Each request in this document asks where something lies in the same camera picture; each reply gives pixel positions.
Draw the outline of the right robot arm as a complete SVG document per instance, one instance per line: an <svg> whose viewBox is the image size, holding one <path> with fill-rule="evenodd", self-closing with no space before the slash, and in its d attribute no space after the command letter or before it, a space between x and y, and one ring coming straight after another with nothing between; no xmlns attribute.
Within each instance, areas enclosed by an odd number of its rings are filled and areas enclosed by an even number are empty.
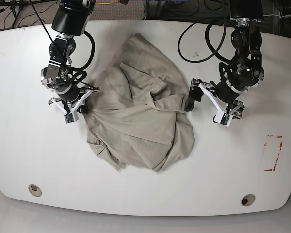
<svg viewBox="0 0 291 233"><path fill-rule="evenodd" d="M93 37L85 30L94 9L94 0L62 0L52 23L52 29L58 35L49 47L50 60L48 66L41 71L41 84L55 92L48 104L54 104L64 113L66 123L76 122L78 113L87 113L86 100L91 94L99 92L99 88L83 83L95 54ZM76 36L85 35L90 40L90 56L82 67L72 66L70 56L76 49Z"/></svg>

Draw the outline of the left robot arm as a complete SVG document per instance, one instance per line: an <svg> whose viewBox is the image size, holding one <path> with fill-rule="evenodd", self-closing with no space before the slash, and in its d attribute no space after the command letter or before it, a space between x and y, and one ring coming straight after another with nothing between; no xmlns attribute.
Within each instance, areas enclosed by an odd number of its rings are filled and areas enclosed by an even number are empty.
<svg viewBox="0 0 291 233"><path fill-rule="evenodd" d="M214 123L230 126L233 119L241 119L245 105L237 97L249 88L254 88L264 79L262 68L261 45L262 37L259 27L254 24L264 19L262 4L259 0L231 0L229 1L230 15L214 18L205 29L205 41L211 50L211 57L217 57L219 63L219 83L204 82L201 79L192 79L189 94L184 110L192 111L196 102L207 96L217 112ZM231 34L231 43L235 49L232 59L219 54L210 42L209 32L217 22L223 22L224 30L229 20L235 22Z"/></svg>

